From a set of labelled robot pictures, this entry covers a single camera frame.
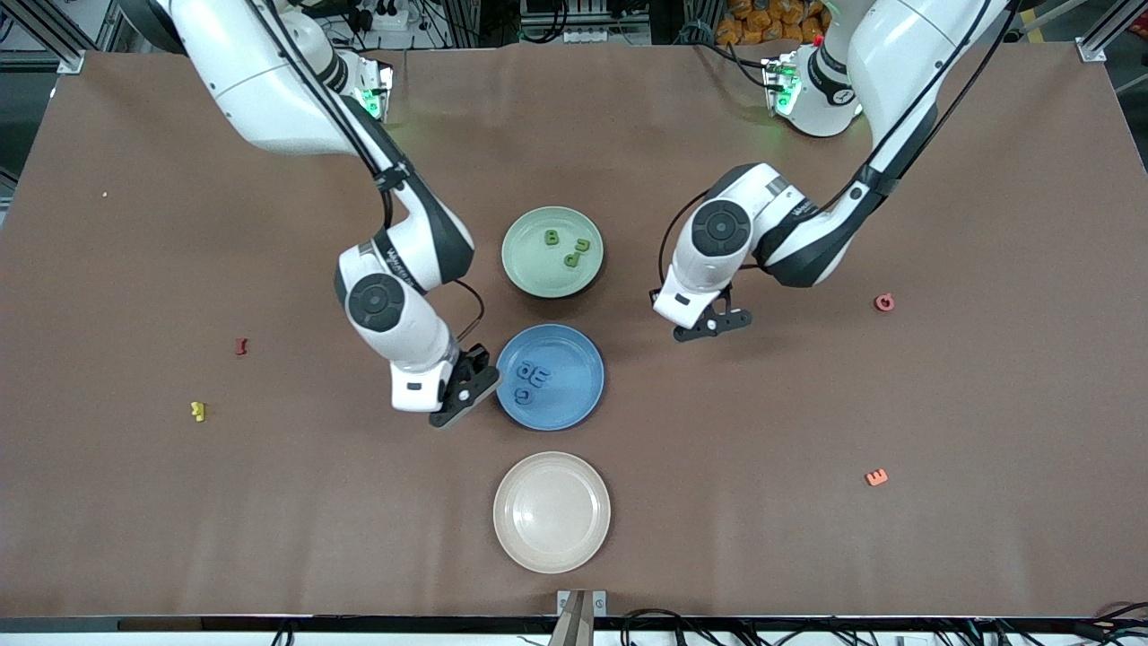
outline plate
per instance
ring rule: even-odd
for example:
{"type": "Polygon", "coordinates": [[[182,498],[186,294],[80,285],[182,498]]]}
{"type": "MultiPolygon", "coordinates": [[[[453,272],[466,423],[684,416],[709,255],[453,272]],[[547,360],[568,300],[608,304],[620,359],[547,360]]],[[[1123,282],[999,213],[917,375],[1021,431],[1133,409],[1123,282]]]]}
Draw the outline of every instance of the plate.
{"type": "Polygon", "coordinates": [[[566,207],[536,208],[519,217],[503,238],[503,268],[511,281],[523,291],[557,298],[575,294],[587,287],[602,268],[605,247],[602,233],[581,212],[566,207]],[[548,231],[557,235],[557,243],[546,243],[548,231]],[[579,251],[577,240],[590,247],[579,251]],[[567,257],[577,256],[569,266],[567,257]]]}
{"type": "Polygon", "coordinates": [[[560,431],[594,411],[606,367],[594,342],[557,322],[527,328],[498,356],[498,402],[515,422],[535,431],[560,431]]]}
{"type": "Polygon", "coordinates": [[[548,451],[506,473],[495,495],[495,534],[528,570],[568,573],[594,558],[610,530],[610,493],[581,458],[548,451]]]}

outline white plate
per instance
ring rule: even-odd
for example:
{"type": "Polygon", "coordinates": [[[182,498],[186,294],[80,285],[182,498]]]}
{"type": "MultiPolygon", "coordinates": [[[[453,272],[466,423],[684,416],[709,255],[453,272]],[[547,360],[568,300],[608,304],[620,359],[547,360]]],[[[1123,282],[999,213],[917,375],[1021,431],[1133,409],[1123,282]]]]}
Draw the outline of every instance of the white plate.
{"type": "Polygon", "coordinates": [[[536,453],[506,473],[495,495],[495,534],[518,565],[544,575],[589,561],[610,530],[610,493],[569,453],[536,453]]]}

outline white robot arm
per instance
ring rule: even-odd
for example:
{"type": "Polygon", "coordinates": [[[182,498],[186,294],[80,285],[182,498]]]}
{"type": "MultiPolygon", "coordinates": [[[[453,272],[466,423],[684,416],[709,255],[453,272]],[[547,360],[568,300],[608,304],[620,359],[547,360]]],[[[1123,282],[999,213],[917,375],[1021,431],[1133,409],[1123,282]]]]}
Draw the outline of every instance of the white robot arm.
{"type": "MultiPolygon", "coordinates": [[[[723,174],[683,226],[654,294],[653,308],[676,322],[677,341],[748,325],[747,311],[716,312],[711,305],[719,296],[728,305],[730,280],[747,256],[786,286],[808,287],[833,271],[853,234],[931,138],[937,92],[953,63],[1006,2],[856,0],[850,7],[850,15],[863,16],[856,29],[833,34],[845,26],[835,24],[829,33],[848,41],[847,81],[868,115],[872,154],[825,208],[765,163],[723,174]]],[[[822,57],[814,54],[815,61],[822,57]]]]}
{"type": "Polygon", "coordinates": [[[340,255],[335,293],[355,330],[390,361],[391,405],[430,413],[435,427],[455,422],[497,387],[499,376],[482,347],[459,350],[424,297],[466,273],[474,241],[377,118],[389,68],[336,52],[323,29],[287,0],[150,5],[170,17],[211,96],[243,139],[278,154],[363,159],[388,220],[340,255]],[[394,226],[390,193],[409,211],[394,226]]]}

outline blue plate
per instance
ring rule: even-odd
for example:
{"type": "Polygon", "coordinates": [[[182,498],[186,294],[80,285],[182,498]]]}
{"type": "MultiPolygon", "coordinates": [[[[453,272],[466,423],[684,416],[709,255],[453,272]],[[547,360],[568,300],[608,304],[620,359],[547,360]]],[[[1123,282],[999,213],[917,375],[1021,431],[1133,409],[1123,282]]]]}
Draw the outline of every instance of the blue plate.
{"type": "Polygon", "coordinates": [[[511,340],[498,356],[498,402],[519,425],[536,431],[560,431],[584,420],[606,383],[594,343],[554,322],[511,340]]]}

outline brown table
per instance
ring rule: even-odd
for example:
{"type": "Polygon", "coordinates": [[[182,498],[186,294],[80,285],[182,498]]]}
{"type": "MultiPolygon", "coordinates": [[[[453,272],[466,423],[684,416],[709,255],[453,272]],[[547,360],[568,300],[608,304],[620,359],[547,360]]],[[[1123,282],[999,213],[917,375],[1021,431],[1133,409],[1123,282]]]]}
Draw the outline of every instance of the brown table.
{"type": "MultiPolygon", "coordinates": [[[[1148,181],[1071,45],[1004,46],[831,279],[744,272],[753,327],[685,345],[646,295],[668,218],[757,159],[828,199],[863,122],[801,137],[681,47],[413,53],[398,78],[389,129],[479,244],[472,338],[568,322],[605,357],[598,410],[561,434],[494,399],[445,433],[390,411],[331,286],[381,221],[358,161],[248,146],[184,59],[90,55],[0,236],[0,613],[529,614],[582,586],[706,614],[1143,597],[1148,181]],[[551,203],[590,215],[608,260],[543,302],[498,249],[551,203]],[[490,523],[503,474],[548,450],[592,464],[614,512],[559,576],[490,523]]],[[[456,330],[474,309],[452,286],[432,301],[456,330]]]]}

